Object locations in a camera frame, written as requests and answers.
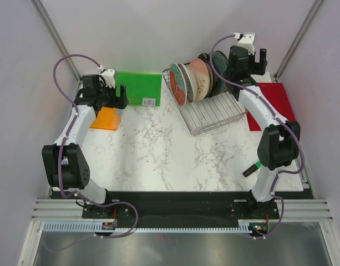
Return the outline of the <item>brown floral pattern plate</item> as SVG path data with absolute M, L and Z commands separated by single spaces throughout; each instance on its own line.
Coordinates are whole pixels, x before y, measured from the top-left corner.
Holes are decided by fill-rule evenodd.
M 191 69 L 184 64 L 178 64 L 185 80 L 185 85 L 187 88 L 187 100 L 193 103 L 197 95 L 197 82 L 195 76 Z

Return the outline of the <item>pink beige leaf plate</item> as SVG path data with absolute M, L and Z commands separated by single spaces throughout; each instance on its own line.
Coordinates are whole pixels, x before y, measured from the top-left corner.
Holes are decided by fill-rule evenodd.
M 210 88 L 210 73 L 208 67 L 203 60 L 197 58 L 190 62 L 189 69 L 192 71 L 197 83 L 195 100 L 201 101 L 206 98 Z

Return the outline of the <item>red blue flower plate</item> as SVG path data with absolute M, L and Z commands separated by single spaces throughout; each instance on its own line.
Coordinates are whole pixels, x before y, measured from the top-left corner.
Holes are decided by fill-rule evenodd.
M 170 85 L 176 102 L 179 106 L 184 106 L 187 102 L 187 87 L 184 71 L 176 63 L 170 65 Z

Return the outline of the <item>dark red rimmed beige plate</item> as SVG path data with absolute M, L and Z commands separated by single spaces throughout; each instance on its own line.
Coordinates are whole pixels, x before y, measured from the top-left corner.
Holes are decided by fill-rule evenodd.
M 212 97 L 212 90 L 213 90 L 213 85 L 214 85 L 214 77 L 213 77 L 213 72 L 212 72 L 212 69 L 211 69 L 211 66 L 209 63 L 205 63 L 206 64 L 206 67 L 208 69 L 208 72 L 209 72 L 209 89 L 208 89 L 208 92 L 206 94 L 206 98 L 210 98 Z

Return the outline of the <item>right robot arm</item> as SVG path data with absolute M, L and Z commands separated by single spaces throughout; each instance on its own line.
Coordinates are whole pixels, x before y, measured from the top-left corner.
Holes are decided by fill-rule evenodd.
M 257 156 L 262 166 L 257 181 L 249 191 L 247 214 L 259 218 L 272 206 L 279 175 L 300 154 L 300 130 L 296 121 L 288 121 L 267 100 L 253 74 L 265 72 L 266 50 L 260 50 L 260 61 L 238 45 L 230 48 L 228 66 L 224 73 L 228 92 L 253 116 L 262 130 Z

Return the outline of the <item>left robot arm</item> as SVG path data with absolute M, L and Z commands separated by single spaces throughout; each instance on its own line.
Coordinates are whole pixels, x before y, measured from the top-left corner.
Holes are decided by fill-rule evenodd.
M 58 189 L 63 198 L 74 196 L 95 204 L 94 210 L 102 218 L 113 214 L 114 205 L 106 199 L 107 190 L 92 180 L 82 146 L 102 108 L 123 110 L 128 105 L 126 86 L 121 85 L 117 91 L 115 76 L 113 69 L 84 75 L 82 88 L 71 100 L 72 112 L 63 132 L 53 144 L 42 148 L 49 185 Z

